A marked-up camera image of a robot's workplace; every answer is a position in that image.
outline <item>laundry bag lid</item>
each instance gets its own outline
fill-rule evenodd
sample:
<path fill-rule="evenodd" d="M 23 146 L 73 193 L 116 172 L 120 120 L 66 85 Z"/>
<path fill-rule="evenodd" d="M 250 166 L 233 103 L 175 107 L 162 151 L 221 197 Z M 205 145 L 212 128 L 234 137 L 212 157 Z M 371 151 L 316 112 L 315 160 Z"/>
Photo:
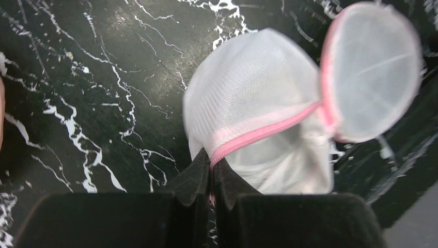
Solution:
<path fill-rule="evenodd" d="M 390 6 L 357 3 L 333 21 L 321 55 L 324 122 L 344 142 L 392 127 L 420 86 L 422 56 L 412 24 Z"/>

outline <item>mesh laundry bag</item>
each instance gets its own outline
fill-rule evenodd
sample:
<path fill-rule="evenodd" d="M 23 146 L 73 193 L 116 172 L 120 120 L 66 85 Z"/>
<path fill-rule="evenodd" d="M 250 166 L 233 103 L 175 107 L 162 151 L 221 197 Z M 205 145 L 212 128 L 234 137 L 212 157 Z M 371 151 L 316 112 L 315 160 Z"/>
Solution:
<path fill-rule="evenodd" d="M 419 87 L 410 23 L 375 4 L 345 9 L 330 26 L 321 77 L 311 58 L 272 30 L 240 35 L 211 53 L 183 100 L 192 159 L 226 158 L 261 193 L 327 193 L 329 141 L 362 142 L 390 128 Z"/>

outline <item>pink trim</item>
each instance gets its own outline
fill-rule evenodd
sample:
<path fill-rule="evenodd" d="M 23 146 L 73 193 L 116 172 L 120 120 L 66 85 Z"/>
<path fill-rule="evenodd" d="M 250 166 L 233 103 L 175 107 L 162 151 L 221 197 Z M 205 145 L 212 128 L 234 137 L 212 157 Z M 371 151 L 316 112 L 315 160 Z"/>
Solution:
<path fill-rule="evenodd" d="M 3 122 L 5 116 L 5 85 L 3 84 L 2 77 L 0 76 L 0 150 L 2 149 L 3 143 Z"/>
<path fill-rule="evenodd" d="M 251 119 L 247 119 L 245 121 L 237 123 L 233 126 L 221 128 L 212 135 L 211 142 L 214 142 L 215 140 L 221 140 L 224 136 L 235 137 L 236 133 L 241 133 L 242 127 L 253 126 L 254 123 L 266 123 L 267 120 L 281 120 L 285 116 L 296 115 L 295 113 L 300 113 L 301 111 L 304 111 L 315 102 L 316 100 L 312 103 L 306 102 L 301 104 L 294 104 L 292 106 L 282 108 L 279 111 L 272 111 L 269 113 L 258 115 Z"/>
<path fill-rule="evenodd" d="M 216 207 L 216 196 L 214 195 L 214 193 L 210 193 L 210 202 L 213 205 L 213 207 Z"/>
<path fill-rule="evenodd" d="M 339 114 L 339 109 L 336 106 L 336 102 L 333 97 L 333 82 L 332 82 L 332 41 L 334 33 L 339 26 L 339 19 L 343 15 L 346 9 L 350 8 L 352 5 L 345 8 L 335 20 L 331 23 L 327 35 L 325 36 L 324 45 L 321 52 L 321 92 L 322 92 L 322 111 L 318 115 L 322 123 L 325 125 L 327 130 L 333 130 L 334 139 L 339 140 L 339 130 L 338 127 L 341 121 L 341 115 Z"/>
<path fill-rule="evenodd" d="M 219 147 L 213 152 L 211 156 L 210 167 L 213 168 L 216 163 L 223 159 L 226 155 L 244 147 L 250 145 L 254 142 L 262 140 L 268 136 L 284 131 L 288 128 L 295 126 L 296 124 L 303 121 L 309 115 L 311 115 L 315 110 L 321 105 L 320 102 L 314 102 L 303 111 L 299 112 L 295 116 L 288 118 L 286 120 L 280 121 L 278 123 L 257 129 L 250 133 L 243 134 Z"/>

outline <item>black marble surface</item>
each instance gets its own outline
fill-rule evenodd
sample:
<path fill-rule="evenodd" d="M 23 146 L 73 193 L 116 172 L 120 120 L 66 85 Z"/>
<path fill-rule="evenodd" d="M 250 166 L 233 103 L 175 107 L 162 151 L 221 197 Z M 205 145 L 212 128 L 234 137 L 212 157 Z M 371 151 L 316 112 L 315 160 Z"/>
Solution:
<path fill-rule="evenodd" d="M 190 163 L 182 96 L 194 70 L 213 49 L 236 35 L 272 27 L 319 63 L 331 20 L 353 2 L 2 1 L 0 51 L 8 59 L 8 72 L 0 153 L 0 247 L 12 246 L 32 205 L 44 195 L 149 192 L 165 185 Z M 431 75 L 438 65 L 433 42 L 438 1 L 383 2 L 414 23 L 423 41 L 425 75 Z M 380 156 L 409 142 L 385 142 L 389 138 L 333 144 L 336 190 L 368 197 L 381 175 L 399 170 L 394 164 L 401 163 L 402 154 L 418 149 Z M 372 161 L 364 160 L 372 154 Z M 360 166 L 367 170 L 355 174 L 346 169 L 361 161 L 386 165 L 389 171 L 375 173 Z M 214 245 L 213 220 L 210 236 Z"/>

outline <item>white mesh bag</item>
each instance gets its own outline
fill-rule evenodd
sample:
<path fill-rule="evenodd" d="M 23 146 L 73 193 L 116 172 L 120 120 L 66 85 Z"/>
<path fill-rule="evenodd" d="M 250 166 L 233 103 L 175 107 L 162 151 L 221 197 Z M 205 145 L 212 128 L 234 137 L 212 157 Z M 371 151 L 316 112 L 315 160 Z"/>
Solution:
<path fill-rule="evenodd" d="M 390 128 L 415 96 L 418 38 L 394 10 L 368 3 L 345 9 L 321 56 L 264 29 L 232 38 L 193 75 L 183 99 L 192 159 L 231 168 L 264 194 L 317 194 L 333 188 L 329 141 L 363 142 Z"/>

